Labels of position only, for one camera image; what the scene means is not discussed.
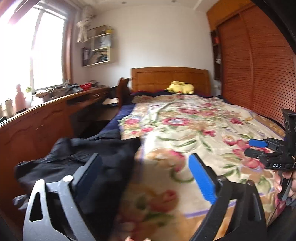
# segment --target wooden headboard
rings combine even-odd
[[[211,83],[206,69],[186,67],[147,67],[131,69],[133,91],[166,89],[172,81],[186,82],[194,85],[194,92],[211,95]]]

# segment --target wooden cabinet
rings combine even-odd
[[[240,16],[219,26],[223,58],[223,94],[232,104],[251,108],[252,77],[248,36]]]
[[[216,27],[225,21],[225,19],[229,18],[231,14],[248,5],[254,4],[250,0],[219,0],[207,12],[211,31],[215,30]]]
[[[37,133],[36,129],[39,123],[39,116],[33,114],[24,118],[8,129],[8,139],[4,146],[10,150],[9,157],[13,162],[29,161],[36,158]]]
[[[283,125],[281,109],[296,108],[295,55],[285,37],[257,6],[243,9],[218,30],[222,95]]]
[[[10,137],[9,132],[6,129],[1,132],[0,138],[0,209],[6,214],[9,213],[11,217],[15,217],[13,221],[19,226],[22,225],[23,214],[20,213],[13,205],[12,198],[14,198],[17,193],[21,193],[20,185],[12,180],[14,177],[14,153],[10,149]],[[15,139],[17,142],[23,138],[23,134]]]
[[[36,128],[38,139],[41,142],[42,156],[48,154],[61,137],[73,137],[69,116],[66,112],[66,103],[58,103],[44,109],[40,114],[40,125]]]

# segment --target pink bottle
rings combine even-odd
[[[20,90],[20,84],[17,85],[17,94],[15,96],[15,110],[20,113],[26,110],[26,102],[24,93]]]

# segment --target white wall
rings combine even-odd
[[[114,28],[115,62],[89,67],[89,80],[116,86],[131,68],[180,66],[209,70],[213,76],[210,27],[205,13],[175,6],[136,6],[105,12],[91,28]]]
[[[75,16],[74,23],[80,21],[80,15],[81,13],[78,12]],[[72,81],[73,83],[77,84],[83,84],[89,80],[89,72],[88,69],[85,67],[82,67],[81,63],[81,48],[84,47],[83,43],[77,43],[77,37],[78,37],[79,29],[74,26],[73,30],[73,37],[72,37],[72,52],[71,52],[71,61],[72,61]]]

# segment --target wooden desk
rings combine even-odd
[[[12,199],[25,194],[14,178],[22,161],[45,157],[61,137],[74,137],[70,116],[105,98],[109,88],[64,96],[17,114],[0,124],[0,209],[22,228],[24,216]]]

